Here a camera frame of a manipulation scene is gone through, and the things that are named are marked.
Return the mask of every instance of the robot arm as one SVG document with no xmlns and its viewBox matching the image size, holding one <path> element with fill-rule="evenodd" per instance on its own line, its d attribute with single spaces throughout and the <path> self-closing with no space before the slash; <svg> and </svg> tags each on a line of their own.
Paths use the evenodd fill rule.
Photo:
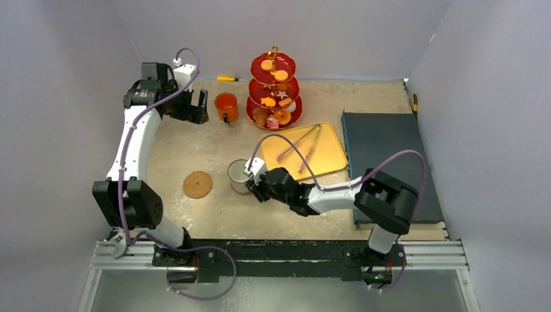
<svg viewBox="0 0 551 312">
<path fill-rule="evenodd" d="M 358 177 L 350 182 L 328 185 L 325 189 L 342 187 L 339 190 L 324 190 L 314 184 L 299 183 L 284 168 L 266 170 L 260 158 L 249 160 L 245 174 L 252 177 L 247 188 L 260 202 L 275 199 L 289 206 L 301 216 L 319 215 L 336 209 L 357 209 L 376 224 L 371 232 L 368 247 L 381 255 L 387 254 L 399 235 L 409 232 L 415 210 L 417 191 L 410 185 L 377 172 L 371 179 L 356 187 Z"/>
<path fill-rule="evenodd" d="M 124 97 L 124 129 L 115 161 L 106 180 L 94 182 L 92 194 L 102 210 L 109 225 L 122 227 L 118 209 L 117 182 L 121 169 L 119 160 L 125 147 L 125 139 L 133 121 L 152 104 L 176 93 L 185 86 L 195 70 L 195 66 L 186 64 L 175 70 L 167 64 L 143 63 L 142 79 L 137 81 Z M 123 169 L 123 205 L 124 214 L 130 229 L 145 231 L 170 246 L 186 245 L 189 234 L 175 225 L 162 213 L 162 200 L 147 185 L 147 165 L 155 132 L 164 115 L 178 120 L 202 124 L 209 120 L 207 115 L 207 91 L 201 90 L 199 105 L 191 105 L 193 91 L 189 88 L 177 97 L 150 110 L 136 124 L 127 147 L 127 158 Z M 120 246 L 115 257 L 124 254 L 126 237 L 123 233 L 114 237 Z"/>
</svg>

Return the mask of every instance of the red plate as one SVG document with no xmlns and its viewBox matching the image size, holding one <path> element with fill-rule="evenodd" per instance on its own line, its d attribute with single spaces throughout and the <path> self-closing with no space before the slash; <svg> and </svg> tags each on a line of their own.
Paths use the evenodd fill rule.
<svg viewBox="0 0 551 312">
<path fill-rule="evenodd" d="M 300 115 L 302 115 L 302 99 L 300 98 L 300 96 L 295 99 L 295 103 L 296 103 L 296 109 L 294 110 L 294 112 L 291 113 L 291 121 L 287 123 L 287 125 L 280 125 L 279 130 L 285 129 L 288 126 L 294 124 L 294 122 L 296 122 L 300 118 Z M 257 107 L 258 105 L 256 105 L 255 102 L 253 102 L 251 97 L 248 97 L 247 98 L 247 116 L 249 117 L 249 120 L 251 120 L 253 124 L 255 124 L 257 127 L 270 130 L 267 127 L 261 127 L 257 125 L 255 120 L 253 119 L 253 109 L 256 109 Z"/>
<path fill-rule="evenodd" d="M 287 97 L 291 98 L 294 101 L 298 97 L 299 92 L 300 88 L 298 87 L 298 82 L 296 78 L 291 79 L 287 83 L 287 90 L 285 91 Z M 255 79 L 252 79 L 249 83 L 249 95 L 251 96 L 253 102 L 255 102 L 259 106 L 269 108 L 266 105 L 261 105 L 261 99 L 272 98 L 275 100 L 275 107 L 280 108 L 279 101 L 282 100 L 281 97 L 273 96 L 269 88 L 265 88 L 263 84 L 256 81 Z"/>
<path fill-rule="evenodd" d="M 267 59 L 268 52 L 253 60 L 253 63 L 251 64 L 251 73 L 253 74 L 253 78 L 260 81 L 264 85 L 277 86 L 284 83 L 285 81 L 276 81 L 269 70 L 266 71 L 260 67 L 262 61 Z M 287 81 L 291 80 L 294 77 L 294 72 L 296 71 L 296 64 L 294 60 L 282 52 L 278 52 L 275 59 L 275 70 L 285 70 L 289 74 L 289 79 Z"/>
</svg>

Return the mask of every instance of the cable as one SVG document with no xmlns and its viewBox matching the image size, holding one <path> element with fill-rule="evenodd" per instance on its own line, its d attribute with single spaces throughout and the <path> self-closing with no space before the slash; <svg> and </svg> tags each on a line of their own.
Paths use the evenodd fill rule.
<svg viewBox="0 0 551 312">
<path fill-rule="evenodd" d="M 398 241 L 396 241 L 396 244 L 398 245 L 398 247 L 400 247 L 400 249 L 402 250 L 402 253 L 404 254 L 404 260 L 402 261 L 402 268 L 400 269 L 400 272 L 398 273 L 398 276 L 392 281 L 392 283 L 388 286 L 386 286 L 384 289 L 381 289 L 381 287 L 379 287 L 379 289 L 381 289 L 381 291 L 388 291 L 389 289 L 393 288 L 400 280 L 400 278 L 402 278 L 403 274 L 404 274 L 404 270 L 405 270 L 405 266 L 406 266 L 406 261 L 405 261 L 405 250 L 404 250 L 404 246 L 402 244 L 400 244 Z"/>
<path fill-rule="evenodd" d="M 392 257 L 389 258 L 389 261 L 387 263 L 387 267 L 385 268 L 385 272 L 390 270 L 392 272 Z"/>
<path fill-rule="evenodd" d="M 184 297 L 187 297 L 187 298 L 190 298 L 190 299 L 194 299 L 194 300 L 210 301 L 210 300 L 218 299 L 218 298 L 222 297 L 223 295 L 227 294 L 231 290 L 233 285 L 235 284 L 235 282 L 237 280 L 237 267 L 235 265 L 235 260 L 224 249 L 222 249 L 220 247 L 216 247 L 216 246 L 201 246 L 201 247 L 195 247 L 195 248 L 190 248 L 190 249 L 180 249 L 180 248 L 176 248 L 176 247 L 167 245 L 167 244 L 161 242 L 160 240 L 156 239 L 155 237 L 153 237 L 149 234 L 147 234 L 146 237 L 149 238 L 150 240 L 152 240 L 153 242 L 156 242 L 160 247 L 166 247 L 166 248 L 168 248 L 170 250 L 173 250 L 175 252 L 196 252 L 196 251 L 205 250 L 205 249 L 218 250 L 219 252 L 222 252 L 224 255 L 226 255 L 226 257 L 231 262 L 231 266 L 233 267 L 233 277 L 231 278 L 231 283 L 229 284 L 227 289 L 225 291 L 221 292 L 220 294 L 217 294 L 216 296 L 211 296 L 211 297 L 198 297 L 198 296 L 194 296 L 192 294 L 186 294 L 184 292 L 178 291 L 176 288 L 174 288 L 172 285 L 170 285 L 170 281 L 167 278 L 167 283 L 168 283 L 168 286 L 169 286 L 170 290 L 172 290 L 176 294 L 179 294 L 181 296 L 184 296 Z"/>
<path fill-rule="evenodd" d="M 405 154 L 413 154 L 413 155 L 417 156 L 417 158 L 419 158 L 419 161 L 421 163 L 421 172 L 422 172 L 421 173 L 422 174 L 421 175 L 421 188 L 419 189 L 419 193 L 418 193 L 418 196 L 417 196 L 417 201 L 415 202 L 415 208 L 413 209 L 413 212 L 415 212 L 417 210 L 417 207 L 419 206 L 419 203 L 421 202 L 421 198 L 423 197 L 423 193 L 425 193 L 425 185 L 426 185 L 426 181 L 427 181 L 427 168 L 426 168 L 426 164 L 425 164 L 425 158 L 423 158 L 423 155 L 421 155 L 418 151 L 414 151 L 413 149 L 405 149 L 403 151 L 399 151 L 398 153 L 395 153 L 394 155 L 387 158 L 385 161 L 381 162 L 381 164 L 379 164 L 379 166 L 376 166 L 373 170 L 371 170 L 371 172 L 369 174 L 364 175 L 364 177 L 360 181 L 358 181 L 358 182 L 356 182 L 356 183 L 354 183 L 350 186 L 343 185 L 343 186 L 340 186 L 340 187 L 324 188 L 322 185 L 319 184 L 318 179 L 316 178 L 316 176 L 314 175 L 314 172 L 312 171 L 312 168 L 310 168 L 310 165 L 308 165 L 308 162 L 306 161 L 304 156 L 300 153 L 298 148 L 293 144 L 293 142 L 291 142 L 288 138 L 286 138 L 285 136 L 280 135 L 278 133 L 270 133 L 269 135 L 266 135 L 266 136 L 262 137 L 260 139 L 260 141 L 257 143 L 257 145 L 255 146 L 255 149 L 253 150 L 253 155 L 251 156 L 251 160 L 254 159 L 254 157 L 257 154 L 258 149 L 260 148 L 260 145 L 262 144 L 262 142 L 264 142 L 264 140 L 266 140 L 269 137 L 282 138 L 287 143 L 289 143 L 289 145 L 296 151 L 298 157 L 300 157 L 300 159 L 304 163 L 306 169 L 308 169 L 308 171 L 312 175 L 312 179 L 314 180 L 314 184 L 316 185 L 316 187 L 318 189 L 324 191 L 324 192 L 333 192 L 333 191 L 336 191 L 336 190 L 353 189 L 354 187 L 362 185 L 365 181 L 371 179 L 377 172 L 379 172 L 381 169 L 383 169 L 386 165 L 390 164 L 396 158 L 398 158 L 402 155 L 405 155 Z M 253 165 L 253 162 L 252 161 L 249 162 L 249 166 L 247 167 L 247 170 L 250 170 L 252 165 Z"/>
<path fill-rule="evenodd" d="M 121 216 L 122 228 L 124 229 L 124 233 L 126 235 L 126 240 L 127 240 L 129 245 L 135 244 L 136 241 L 138 241 L 138 238 L 139 238 L 139 235 L 136 236 L 134 239 L 132 239 L 131 236 L 130 236 L 130 230 L 128 228 L 128 223 L 126 221 L 126 216 L 124 215 L 124 204 L 123 204 L 123 197 L 122 197 L 122 194 L 123 194 L 122 185 L 123 185 L 123 180 L 124 180 L 124 166 L 126 164 L 126 154 L 128 153 L 128 147 L 130 145 L 130 139 L 132 138 L 132 134 L 134 133 L 134 129 L 136 129 L 136 126 L 138 125 L 138 122 L 140 121 L 140 119 L 142 119 L 142 117 L 144 117 L 147 113 L 149 113 L 150 111 L 152 111 L 153 109 L 155 109 L 159 105 L 163 105 L 166 102 L 172 100 L 173 98 L 176 98 L 177 96 L 179 96 L 182 92 L 184 92 L 193 83 L 193 81 L 197 77 L 197 75 L 199 73 L 199 57 L 197 56 L 197 53 L 195 53 L 195 51 L 193 51 L 190 48 L 183 47 L 180 50 L 178 50 L 178 53 L 176 54 L 176 58 L 178 58 L 180 53 L 182 51 L 185 51 L 185 50 L 188 50 L 191 53 L 193 53 L 193 55 L 195 56 L 195 60 L 197 61 L 197 67 L 196 67 L 193 75 L 191 76 L 190 80 L 188 81 L 188 83 L 184 87 L 182 87 L 178 91 L 174 92 L 173 94 L 167 96 L 166 98 L 154 103 L 152 106 L 149 106 L 148 108 L 144 109 L 138 116 L 136 116 L 136 118 L 132 121 L 132 126 L 130 126 L 130 128 L 128 128 L 128 133 L 126 135 L 126 139 L 124 140 L 124 144 L 123 144 L 123 147 L 122 147 L 122 150 L 121 150 L 121 157 L 120 157 L 120 160 L 119 160 L 119 163 L 120 163 L 119 180 L 117 182 L 117 196 L 118 196 L 119 214 Z"/>
<path fill-rule="evenodd" d="M 124 144 L 123 144 L 123 147 L 122 147 L 122 150 L 121 150 L 121 157 L 120 157 L 120 161 L 119 161 L 120 169 L 119 169 L 119 180 L 117 182 L 117 196 L 118 196 L 118 206 L 119 206 L 119 214 L 120 214 L 120 217 L 121 217 L 122 228 L 124 229 L 126 240 L 127 240 L 129 245 L 134 245 L 142 235 L 146 234 L 146 237 L 149 240 L 157 243 L 158 245 L 160 245 L 162 247 L 166 247 L 168 249 L 171 249 L 175 252 L 195 252 L 195 251 L 198 251 L 198 250 L 213 249 L 213 250 L 218 250 L 219 252 L 222 252 L 223 254 L 225 254 L 228 257 L 228 259 L 231 262 L 231 265 L 233 266 L 233 279 L 231 280 L 231 283 L 228 286 L 228 288 L 225 291 L 221 292 L 220 294 L 217 294 L 216 296 L 211 296 L 211 297 L 198 297 L 198 296 L 193 296 L 191 294 L 185 294 L 185 293 L 180 292 L 180 291 L 175 290 L 175 289 L 173 290 L 173 291 L 175 291 L 175 293 L 177 293 L 181 296 L 185 296 L 187 298 L 200 300 L 200 301 L 209 301 L 209 300 L 218 299 L 218 298 L 222 297 L 223 295 L 227 294 L 231 290 L 233 285 L 235 284 L 235 281 L 237 280 L 237 267 L 235 266 L 235 260 L 231 257 L 231 255 L 227 251 L 225 251 L 225 250 L 223 250 L 219 247 L 216 247 L 216 246 L 202 246 L 202 247 L 191 248 L 191 249 L 176 248 L 174 246 L 170 246 L 170 245 L 167 245 L 167 244 L 161 242 L 160 240 L 156 239 L 155 237 L 151 236 L 150 234 L 147 234 L 144 231 L 140 232 L 138 235 L 136 235 L 136 237 L 134 239 L 132 239 L 131 236 L 130 236 L 130 230 L 128 228 L 128 222 L 126 221 L 126 216 L 124 215 L 122 187 L 123 187 L 124 170 L 125 170 L 124 166 L 126 164 L 126 155 L 127 155 L 127 152 L 128 152 L 128 147 L 130 145 L 130 139 L 132 139 L 132 134 L 134 133 L 134 129 L 136 129 L 136 127 L 138 125 L 138 122 L 140 121 L 140 119 L 142 119 L 142 117 L 144 117 L 148 112 L 152 111 L 156 107 L 158 107 L 160 105 L 163 105 L 167 101 L 170 101 L 173 98 L 176 98 L 177 96 L 179 96 L 180 93 L 184 92 L 187 88 L 189 88 L 189 86 L 193 83 L 193 81 L 195 80 L 195 78 L 199 74 L 199 57 L 197 56 L 195 51 L 193 51 L 190 48 L 183 47 L 180 50 L 178 50 L 178 53 L 176 54 L 176 58 L 178 59 L 180 53 L 182 51 L 186 51 L 186 50 L 193 53 L 193 55 L 195 56 L 195 60 L 197 61 L 196 69 L 195 69 L 193 75 L 191 76 L 190 80 L 187 82 L 187 84 L 185 86 L 183 86 L 178 91 L 174 92 L 173 94 L 169 95 L 168 97 L 166 97 L 166 98 L 164 98 L 164 99 L 162 99 L 158 102 L 155 102 L 154 104 L 152 104 L 152 106 L 149 106 L 146 109 L 144 109 L 140 114 L 138 114 L 138 116 L 136 116 L 136 118 L 132 121 L 132 126 L 128 129 L 128 133 L 126 135 L 126 139 L 124 140 Z"/>
<path fill-rule="evenodd" d="M 178 82 L 176 82 L 176 76 L 174 75 L 174 70 L 171 66 L 168 66 L 168 72 L 170 72 L 170 76 L 172 77 L 172 79 L 169 80 L 170 87 L 176 88 L 178 86 Z"/>
<path fill-rule="evenodd" d="M 369 262 L 369 268 L 367 269 L 368 273 L 373 272 L 373 265 L 374 265 L 373 261 Z"/>
</svg>

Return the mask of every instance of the round woven coaster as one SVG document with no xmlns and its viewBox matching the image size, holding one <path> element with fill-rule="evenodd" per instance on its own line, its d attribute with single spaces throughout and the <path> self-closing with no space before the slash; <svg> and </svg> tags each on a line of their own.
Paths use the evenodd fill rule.
<svg viewBox="0 0 551 312">
<path fill-rule="evenodd" d="M 212 178 L 207 172 L 193 171 L 184 179 L 182 189 L 189 198 L 205 197 L 212 190 Z"/>
</svg>

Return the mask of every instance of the screwdriver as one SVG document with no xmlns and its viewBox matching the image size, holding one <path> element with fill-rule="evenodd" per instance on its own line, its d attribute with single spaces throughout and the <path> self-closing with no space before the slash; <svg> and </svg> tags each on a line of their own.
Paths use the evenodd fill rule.
<svg viewBox="0 0 551 312">
<path fill-rule="evenodd" d="M 216 80 L 218 81 L 230 81 L 230 82 L 233 82 L 233 81 L 245 81 L 243 79 L 239 79 L 239 78 L 236 78 L 236 77 L 224 77 L 224 76 L 218 76 L 216 78 Z"/>
</svg>

